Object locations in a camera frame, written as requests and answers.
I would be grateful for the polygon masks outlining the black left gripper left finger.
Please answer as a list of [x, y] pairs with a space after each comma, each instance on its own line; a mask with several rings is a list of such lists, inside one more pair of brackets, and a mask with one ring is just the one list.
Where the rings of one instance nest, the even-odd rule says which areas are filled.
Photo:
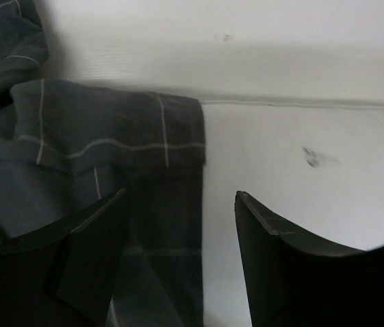
[[0, 245], [0, 326], [103, 326], [127, 233], [127, 192]]

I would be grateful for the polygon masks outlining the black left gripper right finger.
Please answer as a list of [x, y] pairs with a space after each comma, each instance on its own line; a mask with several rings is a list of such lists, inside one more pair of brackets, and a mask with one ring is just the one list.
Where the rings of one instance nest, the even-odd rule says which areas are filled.
[[384, 245], [332, 242], [244, 191], [235, 216], [252, 325], [384, 326]]

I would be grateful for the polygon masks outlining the dark grey checked pillowcase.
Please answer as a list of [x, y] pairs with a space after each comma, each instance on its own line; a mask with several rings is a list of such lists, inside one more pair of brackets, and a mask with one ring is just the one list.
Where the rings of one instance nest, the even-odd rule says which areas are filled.
[[103, 326], [202, 326], [201, 104], [39, 78], [32, 1], [0, 1], [0, 245], [127, 192]]

